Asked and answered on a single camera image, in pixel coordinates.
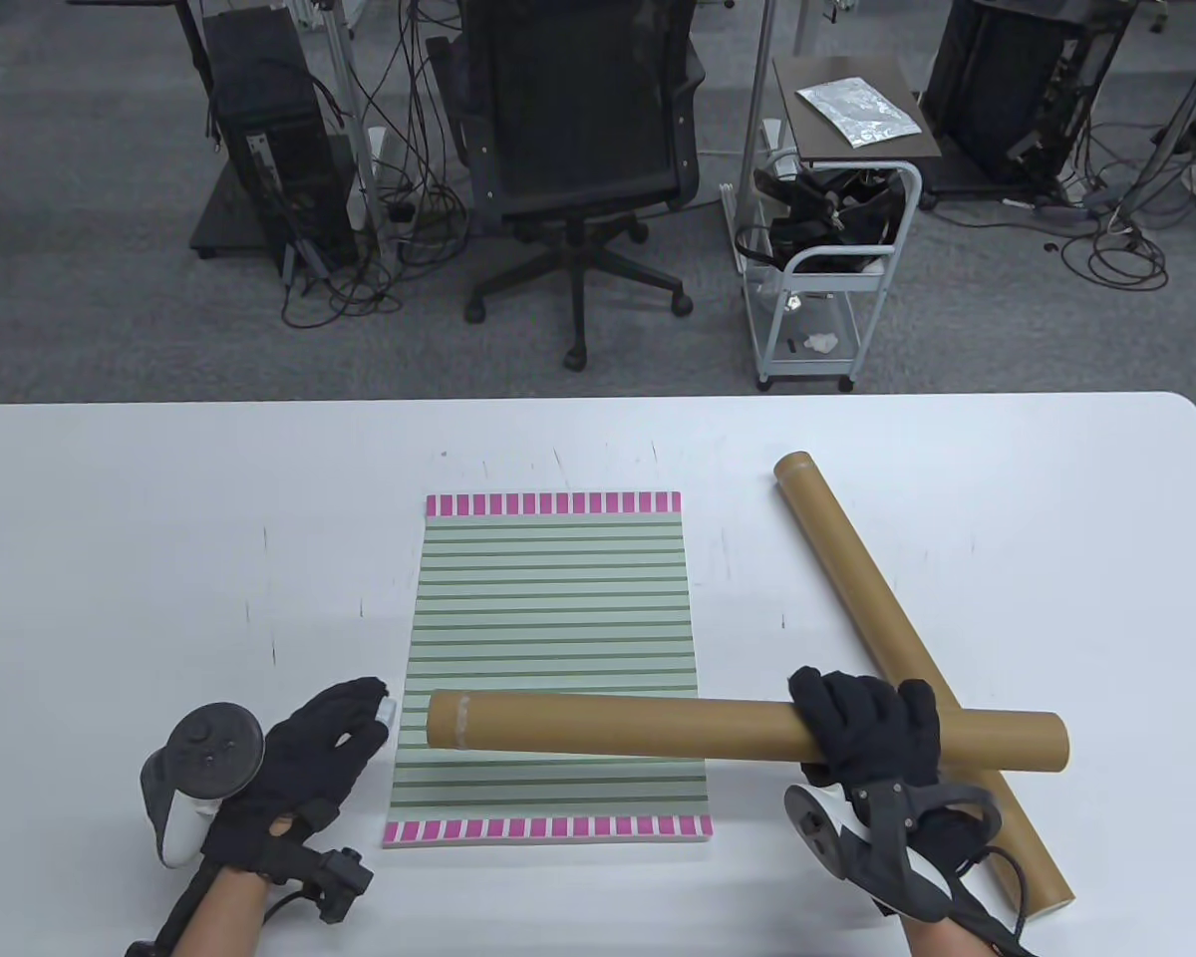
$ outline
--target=cardboard tube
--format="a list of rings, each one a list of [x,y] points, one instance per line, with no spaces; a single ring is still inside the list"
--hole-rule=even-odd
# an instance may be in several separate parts
[[[953,689],[940,675],[934,658],[877,569],[816,462],[804,451],[791,452],[775,465],[775,478],[887,682],[926,679],[935,690],[940,715],[952,715],[959,707]],[[948,754],[945,757],[948,757],[946,764],[954,779],[986,787],[995,794],[1003,824],[994,843],[1012,853],[1026,874],[1030,916],[1072,903],[1073,890],[1000,772],[960,767]],[[1013,872],[999,858],[994,858],[994,866],[997,879],[1018,906],[1018,882]]]
[[[1068,762],[1057,714],[953,708],[941,724],[944,752],[959,764],[1062,770]],[[470,751],[823,760],[793,706],[698,697],[435,691],[426,739]]]

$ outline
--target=hand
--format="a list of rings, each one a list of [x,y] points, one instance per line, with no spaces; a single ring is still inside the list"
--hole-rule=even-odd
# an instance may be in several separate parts
[[[788,691],[824,751],[824,764],[803,767],[812,785],[841,784],[850,792],[873,781],[939,781],[939,712],[929,684],[911,679],[897,691],[880,678],[803,666]]]
[[[389,737],[376,720],[384,696],[378,678],[335,684],[270,729],[261,769],[248,787],[221,803],[203,840],[203,857],[256,871],[271,835],[303,843],[332,823]]]

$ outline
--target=black computer case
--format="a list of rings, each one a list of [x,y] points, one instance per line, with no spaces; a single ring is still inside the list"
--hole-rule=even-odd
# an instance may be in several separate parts
[[[210,112],[251,196],[275,264],[298,238],[325,267],[358,261],[346,212],[350,183],[334,164],[319,96],[287,8],[243,8],[203,19]]]
[[[1050,195],[1137,0],[953,0],[922,112],[933,195]]]

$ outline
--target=striped board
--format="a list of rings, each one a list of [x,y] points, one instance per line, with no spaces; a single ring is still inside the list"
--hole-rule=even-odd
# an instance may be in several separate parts
[[[670,492],[431,495],[385,847],[702,841],[702,761],[435,750],[435,690],[697,695]]]

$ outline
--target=office chair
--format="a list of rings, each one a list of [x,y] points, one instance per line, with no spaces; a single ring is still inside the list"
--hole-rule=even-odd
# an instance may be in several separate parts
[[[694,12],[695,0],[464,0],[462,35],[426,41],[475,214],[549,246],[477,284],[465,322],[488,317],[486,297],[566,270],[575,343],[563,365],[580,371],[585,270],[670,291],[675,315],[691,311],[681,279],[608,243],[647,242],[635,209],[697,194]]]

